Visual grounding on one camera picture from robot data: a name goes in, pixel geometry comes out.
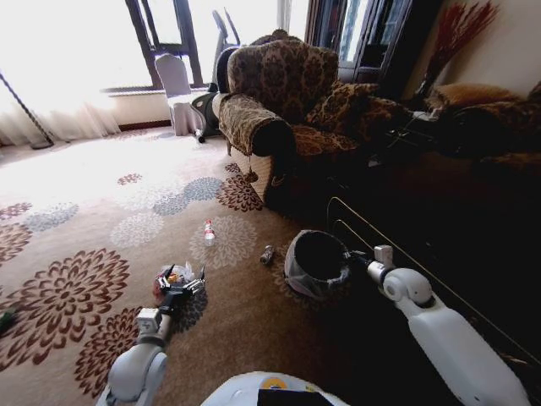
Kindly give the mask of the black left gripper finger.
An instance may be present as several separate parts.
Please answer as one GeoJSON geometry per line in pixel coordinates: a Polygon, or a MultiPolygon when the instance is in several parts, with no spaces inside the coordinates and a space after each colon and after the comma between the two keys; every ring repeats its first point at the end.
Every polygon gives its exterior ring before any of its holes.
{"type": "Polygon", "coordinates": [[[161,273],[156,277],[157,287],[161,290],[168,290],[171,287],[171,284],[168,278],[171,276],[172,271],[174,270],[175,264],[170,266],[164,266],[161,269],[161,273]]]}
{"type": "Polygon", "coordinates": [[[183,287],[190,295],[194,296],[205,288],[205,266],[202,266],[199,275],[183,287]]]}

